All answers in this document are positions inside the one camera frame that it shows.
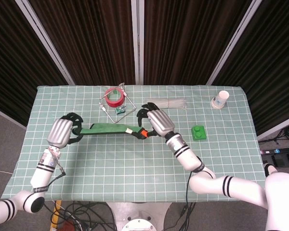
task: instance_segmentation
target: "green grid tablecloth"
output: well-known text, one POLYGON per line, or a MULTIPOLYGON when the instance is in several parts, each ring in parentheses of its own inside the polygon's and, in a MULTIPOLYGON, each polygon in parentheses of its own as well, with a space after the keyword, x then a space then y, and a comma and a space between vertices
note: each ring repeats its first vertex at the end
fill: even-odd
MULTIPOLYGON (((13 176, 2 198, 20 190, 32 190, 31 177, 48 146, 55 119, 69 112, 79 114, 84 128, 92 123, 111 123, 100 110, 99 98, 109 86, 38 87, 24 144, 13 176)), ((231 175, 264 186, 264 171, 246 95, 240 87, 125 86, 136 112, 121 122, 137 125, 136 113, 145 98, 185 98, 187 109, 165 109, 176 131, 217 177, 231 175), (221 110, 210 100, 220 90, 230 97, 221 110), (203 125, 207 139, 193 141, 191 127, 203 125)), ((149 122, 143 124, 151 130, 149 122)), ((61 150, 66 176, 55 181, 45 199, 125 202, 182 202, 189 172, 173 157, 164 139, 138 140, 125 134, 85 136, 61 150)), ((60 171, 56 168, 54 176, 60 171)), ((188 194, 189 201, 231 200, 223 195, 188 194)))

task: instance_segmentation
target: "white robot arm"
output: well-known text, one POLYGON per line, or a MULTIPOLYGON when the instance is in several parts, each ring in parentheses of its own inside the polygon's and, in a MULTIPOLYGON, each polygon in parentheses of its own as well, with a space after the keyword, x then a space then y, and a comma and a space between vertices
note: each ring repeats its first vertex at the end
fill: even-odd
POLYGON ((189 181, 190 188, 195 193, 220 194, 261 206, 268 209, 266 231, 289 231, 289 174, 278 173, 274 166, 266 165, 265 189, 250 180, 231 176, 216 178, 181 135, 174 133, 174 124, 165 112, 150 103, 143 107, 148 109, 142 113, 147 114, 154 131, 166 138, 167 146, 184 169, 195 173, 189 181))
POLYGON ((82 136, 78 136, 70 139, 73 126, 80 127, 81 122, 83 122, 81 117, 74 113, 69 113, 54 122, 47 138, 49 147, 45 149, 30 182, 33 192, 23 190, 10 199, 0 201, 0 224, 14 218, 18 210, 28 213, 40 211, 44 205, 44 195, 49 185, 65 175, 60 166, 61 175, 49 183, 56 165, 60 165, 60 149, 67 144, 78 142, 82 138, 82 136))

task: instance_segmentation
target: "green block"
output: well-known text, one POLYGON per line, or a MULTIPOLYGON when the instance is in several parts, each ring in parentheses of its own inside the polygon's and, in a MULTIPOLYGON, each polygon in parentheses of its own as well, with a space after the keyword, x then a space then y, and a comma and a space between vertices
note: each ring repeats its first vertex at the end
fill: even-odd
POLYGON ((207 135, 206 135, 206 131, 204 130, 204 126, 192 127, 192 135, 193 135, 194 141, 207 139, 207 135))

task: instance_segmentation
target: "white paper cup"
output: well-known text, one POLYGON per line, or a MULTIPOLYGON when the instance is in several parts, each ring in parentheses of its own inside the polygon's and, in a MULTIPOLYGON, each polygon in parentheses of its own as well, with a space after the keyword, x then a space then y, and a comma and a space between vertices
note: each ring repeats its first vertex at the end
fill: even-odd
POLYGON ((226 90, 222 90, 211 100, 211 105, 215 109, 221 109, 225 106, 228 98, 229 93, 226 90))

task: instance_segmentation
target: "red tape roll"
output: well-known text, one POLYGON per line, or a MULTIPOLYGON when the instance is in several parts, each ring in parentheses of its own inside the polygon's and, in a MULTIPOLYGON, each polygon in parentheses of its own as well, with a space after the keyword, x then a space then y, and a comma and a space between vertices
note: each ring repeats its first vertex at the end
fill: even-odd
POLYGON ((110 106, 110 107, 119 107, 119 106, 121 106, 123 103, 124 103, 124 93, 123 93, 123 91, 122 91, 122 89, 120 89, 120 88, 109 88, 106 92, 105 92, 105 95, 107 94, 107 93, 109 93, 110 91, 112 91, 112 90, 117 90, 119 93, 120 93, 120 99, 118 99, 117 101, 111 101, 110 99, 109 99, 109 95, 107 95, 106 97, 105 97, 105 100, 106 100, 106 103, 110 106))

